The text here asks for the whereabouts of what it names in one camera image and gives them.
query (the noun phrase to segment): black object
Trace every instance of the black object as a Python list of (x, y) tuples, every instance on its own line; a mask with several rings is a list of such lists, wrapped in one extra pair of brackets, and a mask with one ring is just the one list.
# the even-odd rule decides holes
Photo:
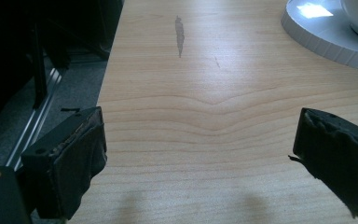
[(46, 56), (60, 71), (69, 66), (71, 47), (107, 60), (121, 9), (120, 0), (1, 0), (0, 111), (32, 77), (34, 108), (43, 104)]
[(0, 166), (0, 223), (31, 223), (13, 169)]
[(358, 126), (336, 115), (303, 108), (293, 152), (358, 217)]
[(101, 108), (72, 115), (22, 153), (16, 177), (11, 168), (0, 167), (0, 223), (27, 223), (6, 222), (9, 209), (19, 218), (36, 208), (41, 218), (70, 219), (106, 165), (105, 153)]

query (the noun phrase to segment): gray floor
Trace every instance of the gray floor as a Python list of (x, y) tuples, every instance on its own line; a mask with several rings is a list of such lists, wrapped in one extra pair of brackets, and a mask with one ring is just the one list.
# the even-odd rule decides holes
[[(75, 112), (62, 112), (62, 108), (80, 110), (96, 106), (107, 61), (85, 50), (71, 52), (69, 69), (62, 73), (62, 80), (54, 92), (46, 120), (37, 138), (40, 138)], [(48, 63), (47, 71), (52, 66)], [(0, 114), (0, 165), (8, 156), (23, 132), (34, 104), (34, 81), (31, 79), (17, 92)], [(32, 215), (34, 223), (60, 223), (57, 220), (40, 220)]]

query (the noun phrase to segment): wood grain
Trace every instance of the wood grain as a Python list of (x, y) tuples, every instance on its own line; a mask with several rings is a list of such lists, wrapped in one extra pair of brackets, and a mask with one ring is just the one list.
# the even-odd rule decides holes
[(99, 98), (108, 163), (70, 223), (358, 223), (287, 158), (304, 106), (358, 125), (358, 70), (300, 47), (285, 5), (126, 0)]

